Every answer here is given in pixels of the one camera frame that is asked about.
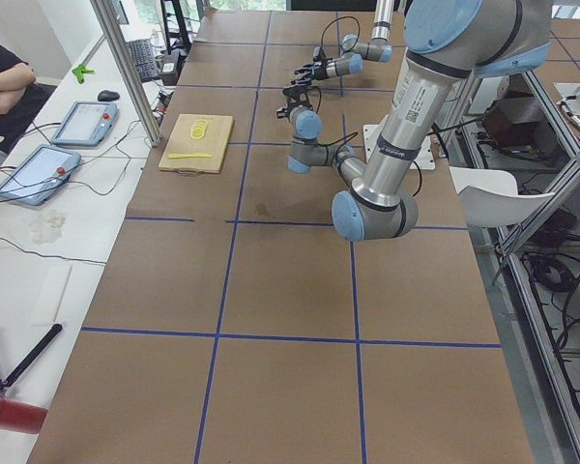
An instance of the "red cylinder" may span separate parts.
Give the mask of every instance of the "red cylinder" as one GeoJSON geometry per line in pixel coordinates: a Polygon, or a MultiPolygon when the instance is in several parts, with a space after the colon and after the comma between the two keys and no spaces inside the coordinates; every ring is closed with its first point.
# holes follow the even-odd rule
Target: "red cylinder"
{"type": "Polygon", "coordinates": [[[39,433],[47,410],[0,396],[0,428],[13,432],[39,433]]]}

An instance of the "yellow cutting board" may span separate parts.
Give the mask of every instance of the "yellow cutting board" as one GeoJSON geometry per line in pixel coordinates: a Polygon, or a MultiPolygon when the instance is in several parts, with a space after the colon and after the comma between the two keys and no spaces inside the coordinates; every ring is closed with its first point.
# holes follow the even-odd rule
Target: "yellow cutting board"
{"type": "Polygon", "coordinates": [[[232,116],[215,114],[181,114],[172,130],[159,162],[161,171],[195,171],[218,174],[232,131],[232,116]],[[206,122],[204,136],[191,137],[191,128],[198,121],[206,122]],[[208,154],[209,158],[190,158],[193,154],[208,154]]]}

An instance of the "table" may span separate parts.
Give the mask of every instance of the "table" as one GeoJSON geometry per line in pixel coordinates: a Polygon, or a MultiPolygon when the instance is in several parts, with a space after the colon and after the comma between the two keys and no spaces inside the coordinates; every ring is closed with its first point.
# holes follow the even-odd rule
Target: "table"
{"type": "MultiPolygon", "coordinates": [[[[161,133],[234,116],[223,169],[151,151],[29,463],[533,462],[447,163],[414,231],[356,244],[342,181],[286,168],[280,89],[336,17],[203,19],[161,133]]],[[[324,86],[321,140],[382,118],[401,53],[324,86]]]]}
{"type": "MultiPolygon", "coordinates": [[[[134,125],[133,131],[120,144],[131,160],[116,149],[97,158],[113,145],[137,120],[127,89],[114,64],[107,43],[103,43],[89,63],[96,74],[86,74],[85,83],[77,84],[69,72],[53,93],[36,124],[61,121],[76,100],[94,101],[100,90],[117,90],[121,97],[117,103],[119,117],[104,142],[95,149],[80,150],[85,165],[78,168],[72,180],[87,183],[100,192],[107,192],[124,177],[116,189],[107,196],[98,196],[79,184],[68,184],[42,206],[32,208],[15,203],[0,203],[0,237],[14,241],[21,247],[44,254],[60,254],[69,257],[106,261],[122,223],[126,205],[140,177],[149,145],[144,130],[134,125]],[[49,212],[64,218],[60,236],[51,243],[34,242],[34,225],[49,212]]],[[[152,101],[159,88],[146,85],[152,101]]],[[[51,136],[55,128],[43,129],[51,136]]],[[[37,132],[22,138],[3,165],[18,165],[40,144],[46,143],[37,132]]],[[[0,173],[0,182],[5,178],[0,173]]],[[[59,259],[42,259],[24,254],[14,247],[0,242],[0,374],[8,375],[42,338],[49,327],[32,327],[31,315],[35,301],[40,295],[45,275],[52,266],[72,266],[65,296],[57,316],[64,330],[46,348],[14,387],[8,389],[8,397],[49,407],[60,381],[64,366],[95,289],[103,267],[59,259]]],[[[20,464],[34,446],[37,436],[17,434],[0,430],[0,462],[20,464]]]]}

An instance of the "black mouse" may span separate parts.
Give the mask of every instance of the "black mouse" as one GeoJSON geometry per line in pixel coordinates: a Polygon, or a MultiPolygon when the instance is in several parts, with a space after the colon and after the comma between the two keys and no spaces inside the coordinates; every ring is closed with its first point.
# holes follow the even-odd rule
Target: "black mouse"
{"type": "Polygon", "coordinates": [[[113,90],[101,90],[97,95],[97,100],[99,102],[113,102],[118,99],[120,99],[120,94],[113,90]]]}

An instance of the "green object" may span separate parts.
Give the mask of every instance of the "green object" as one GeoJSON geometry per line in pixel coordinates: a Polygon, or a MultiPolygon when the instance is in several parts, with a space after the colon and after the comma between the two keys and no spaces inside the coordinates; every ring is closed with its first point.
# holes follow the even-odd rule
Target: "green object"
{"type": "Polygon", "coordinates": [[[85,64],[81,63],[76,68],[73,68],[71,70],[71,72],[75,75],[77,82],[79,82],[80,84],[83,84],[84,83],[84,74],[93,74],[93,73],[95,73],[95,70],[89,70],[88,68],[86,68],[85,64]]]}

